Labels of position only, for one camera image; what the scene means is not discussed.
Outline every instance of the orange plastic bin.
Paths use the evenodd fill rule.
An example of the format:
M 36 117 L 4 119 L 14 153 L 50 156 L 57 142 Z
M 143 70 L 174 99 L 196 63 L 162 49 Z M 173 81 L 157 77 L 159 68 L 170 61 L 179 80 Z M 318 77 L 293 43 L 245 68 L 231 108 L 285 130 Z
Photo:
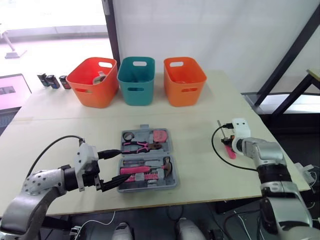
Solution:
M 103 72 L 106 77 L 100 83 L 93 84 L 93 79 L 99 76 L 99 72 Z M 91 57 L 77 66 L 66 80 L 83 105 L 105 108 L 118 91 L 117 73 L 116 60 Z
M 164 89 L 172 106 L 197 103 L 207 76 L 191 57 L 171 57 L 164 60 Z

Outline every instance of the red basket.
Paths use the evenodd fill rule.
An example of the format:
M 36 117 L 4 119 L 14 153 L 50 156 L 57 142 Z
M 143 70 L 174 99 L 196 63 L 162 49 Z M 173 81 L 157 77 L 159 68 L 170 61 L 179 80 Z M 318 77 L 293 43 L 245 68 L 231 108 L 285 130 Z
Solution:
M 99 72 L 103 72 L 106 77 L 102 82 L 93 84 L 93 79 L 99 76 Z M 83 105 L 105 108 L 118 91 L 117 73 L 116 60 L 91 57 L 77 66 L 66 80 Z

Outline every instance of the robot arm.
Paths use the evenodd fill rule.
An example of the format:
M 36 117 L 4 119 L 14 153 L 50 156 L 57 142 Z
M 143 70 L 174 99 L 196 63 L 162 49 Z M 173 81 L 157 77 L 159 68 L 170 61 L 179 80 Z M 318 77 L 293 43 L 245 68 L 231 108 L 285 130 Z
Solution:
M 50 204 L 67 191 L 95 186 L 102 192 L 115 188 L 130 174 L 113 177 L 104 182 L 99 178 L 99 159 L 112 158 L 121 152 L 97 152 L 94 146 L 82 143 L 74 158 L 75 167 L 42 170 L 28 176 L 20 194 L 10 203 L 0 221 L 0 240 L 33 240 L 45 219 Z
M 320 232 L 312 228 L 312 218 L 291 180 L 281 147 L 276 142 L 249 137 L 250 129 L 242 118 L 234 119 L 232 125 L 232 149 L 253 159 L 259 175 L 263 227 L 283 240 L 319 239 Z

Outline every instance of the small bottle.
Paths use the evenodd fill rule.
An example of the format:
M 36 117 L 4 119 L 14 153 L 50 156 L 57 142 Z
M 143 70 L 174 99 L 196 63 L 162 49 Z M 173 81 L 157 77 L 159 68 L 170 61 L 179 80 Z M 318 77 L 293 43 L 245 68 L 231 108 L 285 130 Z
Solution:
M 40 79 L 40 81 L 41 81 L 43 86 L 45 86 L 45 87 L 49 87 L 50 86 L 50 84 L 46 80 L 47 75 L 45 73 L 41 74 L 41 75 L 37 75 L 37 76 Z
M 49 83 L 49 85 L 53 88 L 53 89 L 58 89 L 60 88 L 60 84 L 58 82 L 58 80 L 56 79 L 55 75 L 49 75 L 45 78 L 45 80 Z
M 62 84 L 62 86 L 64 87 L 64 89 L 71 89 L 69 83 L 67 82 L 67 76 L 66 75 L 63 75 L 63 76 L 60 76 L 59 77 L 59 80 Z

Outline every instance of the wooden table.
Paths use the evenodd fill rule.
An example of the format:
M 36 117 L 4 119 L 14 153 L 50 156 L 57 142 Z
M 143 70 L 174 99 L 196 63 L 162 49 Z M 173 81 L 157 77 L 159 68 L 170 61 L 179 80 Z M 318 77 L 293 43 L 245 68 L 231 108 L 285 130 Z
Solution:
M 153 103 L 128 106 L 121 93 L 104 109 L 81 105 L 72 90 L 43 88 L 29 98 L 0 137 L 1 201 L 0 216 L 9 202 L 20 192 L 24 178 L 39 153 L 55 139 L 69 134 L 82 136 L 98 151 L 120 147 L 121 131 L 167 128 L 170 132 L 179 185 L 170 190 L 134 193 L 107 192 L 87 187 L 56 199 L 48 214 L 75 214 L 103 210 L 145 208 L 164 205 L 234 200 L 261 195 L 256 172 L 241 170 L 222 162 L 211 146 L 211 136 L 222 124 L 233 118 L 245 118 L 253 137 L 276 141 L 258 115 L 236 91 L 222 71 L 207 72 L 207 82 L 198 103 L 188 107 L 169 104 L 163 75 L 157 75 Z M 214 139 L 217 150 L 228 159 L 220 143 L 221 132 Z M 54 145 L 35 166 L 34 171 L 70 164 L 78 149 L 78 141 L 65 139 Z M 117 174 L 121 156 L 100 160 L 100 177 L 105 181 Z M 292 180 L 300 191 L 309 185 L 285 154 Z M 233 164 L 254 168 L 251 159 L 238 156 Z

